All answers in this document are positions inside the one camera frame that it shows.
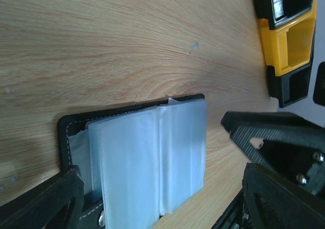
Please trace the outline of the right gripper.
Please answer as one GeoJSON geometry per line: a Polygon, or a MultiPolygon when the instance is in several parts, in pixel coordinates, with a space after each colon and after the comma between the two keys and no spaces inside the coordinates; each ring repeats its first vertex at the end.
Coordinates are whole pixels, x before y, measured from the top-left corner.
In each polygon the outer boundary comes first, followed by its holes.
{"type": "Polygon", "coordinates": [[[324,128],[288,112],[228,111],[221,125],[253,163],[318,195],[324,190],[324,128]]]}

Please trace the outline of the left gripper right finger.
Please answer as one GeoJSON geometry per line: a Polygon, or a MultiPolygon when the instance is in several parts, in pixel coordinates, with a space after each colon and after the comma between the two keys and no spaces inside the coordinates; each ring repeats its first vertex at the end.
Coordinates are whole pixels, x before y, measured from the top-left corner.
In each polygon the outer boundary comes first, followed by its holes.
{"type": "Polygon", "coordinates": [[[254,228],[324,228],[324,200],[262,165],[246,165],[243,191],[254,228]]]}

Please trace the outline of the black leather card holder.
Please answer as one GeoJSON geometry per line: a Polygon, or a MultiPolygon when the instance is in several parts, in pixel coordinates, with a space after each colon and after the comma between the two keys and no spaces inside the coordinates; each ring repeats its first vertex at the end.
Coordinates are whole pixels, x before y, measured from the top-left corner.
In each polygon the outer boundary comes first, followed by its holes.
{"type": "Polygon", "coordinates": [[[194,94],[60,118],[60,166],[84,184],[77,227],[153,228],[199,192],[207,114],[194,94]]]}

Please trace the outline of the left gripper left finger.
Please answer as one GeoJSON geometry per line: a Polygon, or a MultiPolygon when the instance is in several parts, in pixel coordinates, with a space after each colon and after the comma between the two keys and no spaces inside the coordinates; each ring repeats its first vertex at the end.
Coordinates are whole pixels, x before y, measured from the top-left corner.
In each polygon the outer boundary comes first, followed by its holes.
{"type": "Polygon", "coordinates": [[[1,228],[77,228],[84,204],[78,166],[1,206],[1,228]]]}

